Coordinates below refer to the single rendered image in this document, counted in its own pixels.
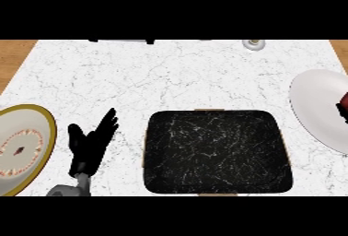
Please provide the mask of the plain white plate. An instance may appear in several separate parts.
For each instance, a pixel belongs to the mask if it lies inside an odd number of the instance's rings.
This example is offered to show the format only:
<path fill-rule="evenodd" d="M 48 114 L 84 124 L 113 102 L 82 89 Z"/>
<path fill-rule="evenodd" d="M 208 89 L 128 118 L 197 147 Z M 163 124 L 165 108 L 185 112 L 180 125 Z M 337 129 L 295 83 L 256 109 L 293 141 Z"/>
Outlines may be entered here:
<path fill-rule="evenodd" d="M 348 123 L 336 104 L 348 93 L 348 76 L 324 70 L 302 72 L 289 86 L 289 103 L 299 123 L 315 139 L 348 154 Z"/>

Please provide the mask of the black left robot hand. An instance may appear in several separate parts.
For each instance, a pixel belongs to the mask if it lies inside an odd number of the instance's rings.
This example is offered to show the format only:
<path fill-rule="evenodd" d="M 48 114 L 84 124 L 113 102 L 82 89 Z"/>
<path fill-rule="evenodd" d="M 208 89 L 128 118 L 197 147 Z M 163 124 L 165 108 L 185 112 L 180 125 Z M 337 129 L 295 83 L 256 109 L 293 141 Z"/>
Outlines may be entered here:
<path fill-rule="evenodd" d="M 110 108 L 103 116 L 97 128 L 88 134 L 84 134 L 76 124 L 67 125 L 69 149 L 73 154 L 69 175 L 76 177 L 84 173 L 88 176 L 95 174 L 98 165 L 110 144 L 115 130 L 118 129 L 118 118 L 115 117 L 115 108 Z"/>

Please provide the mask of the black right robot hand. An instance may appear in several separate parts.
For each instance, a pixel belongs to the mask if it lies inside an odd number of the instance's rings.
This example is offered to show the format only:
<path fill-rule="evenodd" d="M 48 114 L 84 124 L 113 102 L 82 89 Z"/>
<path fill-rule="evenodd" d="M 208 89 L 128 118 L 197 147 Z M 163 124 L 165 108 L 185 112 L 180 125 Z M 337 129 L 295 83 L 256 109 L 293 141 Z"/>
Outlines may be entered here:
<path fill-rule="evenodd" d="M 339 116 L 345 119 L 345 123 L 348 123 L 348 112 L 345 111 L 345 109 L 339 103 L 336 103 L 336 107 L 339 110 Z"/>

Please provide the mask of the gold-rimmed patterned plate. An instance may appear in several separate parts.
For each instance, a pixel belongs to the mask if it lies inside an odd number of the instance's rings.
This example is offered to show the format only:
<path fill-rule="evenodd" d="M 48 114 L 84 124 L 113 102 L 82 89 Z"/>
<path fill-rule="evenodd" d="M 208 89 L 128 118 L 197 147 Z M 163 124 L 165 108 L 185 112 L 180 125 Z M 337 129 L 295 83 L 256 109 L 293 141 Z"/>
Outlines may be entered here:
<path fill-rule="evenodd" d="M 0 111 L 0 196 L 17 195 L 38 176 L 56 144 L 50 111 L 20 104 Z"/>

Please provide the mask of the black marble tray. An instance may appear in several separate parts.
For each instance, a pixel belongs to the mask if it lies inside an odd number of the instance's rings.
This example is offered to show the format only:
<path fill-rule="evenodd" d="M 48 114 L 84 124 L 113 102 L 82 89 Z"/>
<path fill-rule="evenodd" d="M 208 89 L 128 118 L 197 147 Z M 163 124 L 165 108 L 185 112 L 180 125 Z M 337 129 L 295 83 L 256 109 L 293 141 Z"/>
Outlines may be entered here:
<path fill-rule="evenodd" d="M 144 186 L 154 194 L 278 194 L 292 188 L 265 111 L 162 111 L 147 122 Z"/>

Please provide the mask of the small white round fixture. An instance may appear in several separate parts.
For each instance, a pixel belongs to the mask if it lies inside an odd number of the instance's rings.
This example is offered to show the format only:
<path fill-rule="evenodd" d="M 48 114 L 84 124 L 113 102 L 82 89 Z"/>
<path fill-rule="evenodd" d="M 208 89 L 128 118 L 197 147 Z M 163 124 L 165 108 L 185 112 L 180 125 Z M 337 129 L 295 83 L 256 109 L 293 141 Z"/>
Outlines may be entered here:
<path fill-rule="evenodd" d="M 265 48 L 264 40 L 243 40 L 241 44 L 250 51 L 261 51 Z"/>

